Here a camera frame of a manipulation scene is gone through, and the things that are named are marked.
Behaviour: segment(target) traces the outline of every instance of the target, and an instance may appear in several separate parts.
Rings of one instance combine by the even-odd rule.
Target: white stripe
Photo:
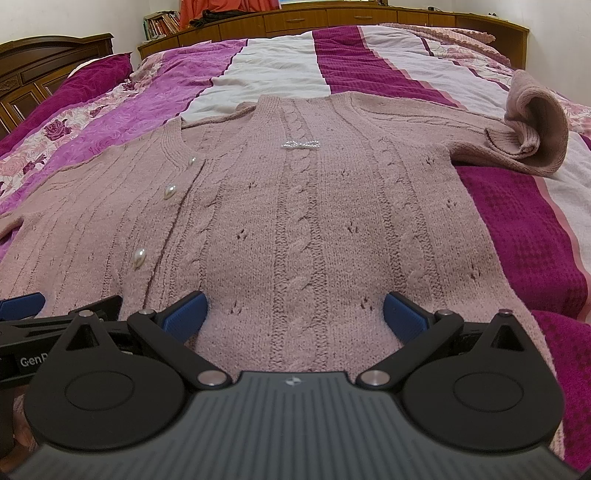
[[[579,242],[583,268],[591,271],[591,151],[579,134],[569,133],[564,163],[544,179],[553,202],[562,210]],[[585,319],[591,323],[591,313]]]
[[[391,27],[361,29],[368,48],[396,68],[406,70],[413,80],[428,82],[433,88],[447,92],[471,112],[498,118],[505,115],[507,91],[450,60],[429,56],[416,35]]]
[[[181,116],[196,121],[228,115],[242,102],[265,95],[315,98],[330,95],[316,58],[312,32],[277,38],[253,38],[213,86],[191,102]]]

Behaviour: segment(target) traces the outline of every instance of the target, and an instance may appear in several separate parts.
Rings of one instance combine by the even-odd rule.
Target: orange cloth
[[[277,10],[279,0],[182,0],[181,28],[188,26],[194,18],[201,18],[203,10],[225,12],[227,10],[241,10],[243,12],[264,12]]]

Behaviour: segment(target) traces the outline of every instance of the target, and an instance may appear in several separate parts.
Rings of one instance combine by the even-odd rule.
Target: pillow
[[[99,58],[97,58],[97,59],[92,59],[92,60],[86,61],[86,62],[84,62],[84,63],[80,63],[80,65],[78,65],[78,66],[77,66],[77,67],[76,67],[74,70],[72,70],[72,71],[70,72],[70,74],[68,75],[68,78],[70,78],[72,75],[74,75],[74,74],[75,74],[75,73],[76,73],[78,70],[80,70],[81,68],[84,68],[84,67],[86,67],[87,65],[90,65],[91,63],[94,63],[94,62],[96,62],[96,61],[99,61],[99,60],[105,59],[105,58],[107,58],[107,57],[114,57],[115,55],[120,55],[120,54],[119,54],[119,53],[113,53],[112,55],[105,55],[104,57],[99,57]]]
[[[414,33],[415,35],[419,35],[420,37],[428,38],[429,40],[436,40],[446,44],[465,47],[469,50],[484,55],[485,57],[489,57],[490,59],[493,59],[498,63],[505,65],[506,67],[511,67],[511,61],[499,51],[495,50],[493,47],[485,45],[478,40],[474,40],[474,38],[468,37],[463,33],[456,32],[454,31],[455,29],[442,27],[422,27],[420,25],[402,25],[397,23],[380,23],[380,25],[383,27],[392,27],[406,30]]]
[[[123,82],[133,72],[130,55],[131,53],[120,53],[105,57],[67,78],[52,96],[35,108],[7,137],[0,140],[0,157],[10,152],[30,132],[42,126],[57,112],[103,95]]]
[[[491,35],[490,33],[486,33],[486,32],[478,32],[476,30],[467,30],[465,28],[449,28],[450,30],[454,31],[454,32],[458,32],[461,34],[464,34],[467,37],[473,38],[474,40],[478,40],[482,43],[493,43],[496,38],[494,35]]]

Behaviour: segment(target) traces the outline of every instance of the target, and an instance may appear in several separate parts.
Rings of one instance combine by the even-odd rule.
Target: magenta pillow
[[[10,152],[23,138],[42,126],[55,113],[67,106],[92,100],[123,82],[133,72],[129,61],[130,55],[131,53],[121,53],[96,60],[66,79],[24,122],[0,140],[0,157]]]

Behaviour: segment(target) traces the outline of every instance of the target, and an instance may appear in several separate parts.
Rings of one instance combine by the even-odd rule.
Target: pink knitted cardigan
[[[470,321],[512,309],[553,369],[450,162],[559,167],[560,107],[528,77],[515,82],[513,129],[351,92],[263,96],[184,127],[174,118],[59,171],[0,217],[0,238],[20,226],[0,267],[0,298],[40,291],[50,315],[120,294],[126,318],[202,290],[210,312],[191,346],[232,375],[356,375],[400,346],[381,308],[398,290]],[[289,140],[319,146],[285,148]]]

